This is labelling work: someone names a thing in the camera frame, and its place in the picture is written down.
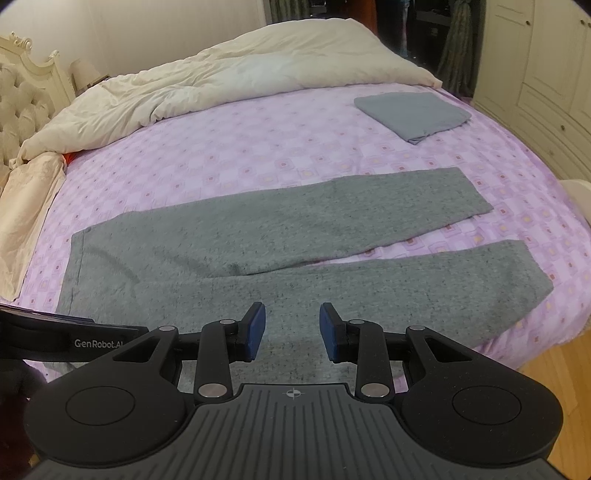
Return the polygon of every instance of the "patterned bedsheet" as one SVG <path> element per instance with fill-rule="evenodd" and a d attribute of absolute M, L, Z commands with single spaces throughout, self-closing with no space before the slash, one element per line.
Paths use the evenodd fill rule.
<path fill-rule="evenodd" d="M 14 304 L 53 312 L 71 235 L 123 212 L 344 175 L 458 166 L 494 206 L 492 213 L 336 262 L 521 239 L 552 279 L 554 291 L 479 350 L 516 368 L 574 338 L 591 314 L 587 223 L 541 160 L 496 122 L 453 97 L 440 93 L 469 109 L 472 119 L 416 146 L 353 105 L 357 96 L 419 91 L 429 89 L 355 85 L 245 100 L 166 119 L 84 153 L 69 167 Z"/>

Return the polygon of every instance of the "tufted headboard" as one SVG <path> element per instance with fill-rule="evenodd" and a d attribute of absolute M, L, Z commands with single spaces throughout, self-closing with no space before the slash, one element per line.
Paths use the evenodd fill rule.
<path fill-rule="evenodd" d="M 74 99 L 54 51 L 41 65 L 29 54 L 32 42 L 14 33 L 0 37 L 0 164 L 15 158 L 22 142 Z"/>

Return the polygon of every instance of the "crosshair logo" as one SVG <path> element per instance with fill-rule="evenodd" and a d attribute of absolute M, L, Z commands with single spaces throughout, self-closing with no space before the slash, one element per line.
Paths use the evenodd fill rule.
<path fill-rule="evenodd" d="M 295 400 L 297 397 L 303 395 L 303 392 L 296 390 L 295 388 L 292 388 L 291 390 L 288 390 L 287 392 L 285 392 L 285 394 L 290 397 L 292 400 Z"/>

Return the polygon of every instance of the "beige pillow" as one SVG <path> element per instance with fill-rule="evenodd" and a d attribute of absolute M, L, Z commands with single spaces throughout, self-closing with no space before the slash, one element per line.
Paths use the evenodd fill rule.
<path fill-rule="evenodd" d="M 0 297 L 5 300 L 20 294 L 41 227 L 66 179 L 63 167 L 61 155 L 39 155 L 11 171 L 0 196 Z"/>
<path fill-rule="evenodd" d="M 0 195 L 2 195 L 2 191 L 8 182 L 8 175 L 10 175 L 10 168 L 0 163 Z"/>

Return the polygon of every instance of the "folded towel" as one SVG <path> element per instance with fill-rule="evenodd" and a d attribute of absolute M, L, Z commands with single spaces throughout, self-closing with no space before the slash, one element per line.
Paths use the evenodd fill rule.
<path fill-rule="evenodd" d="M 413 145 L 459 127 L 472 114 L 432 93 L 383 93 L 355 99 L 355 106 Z"/>

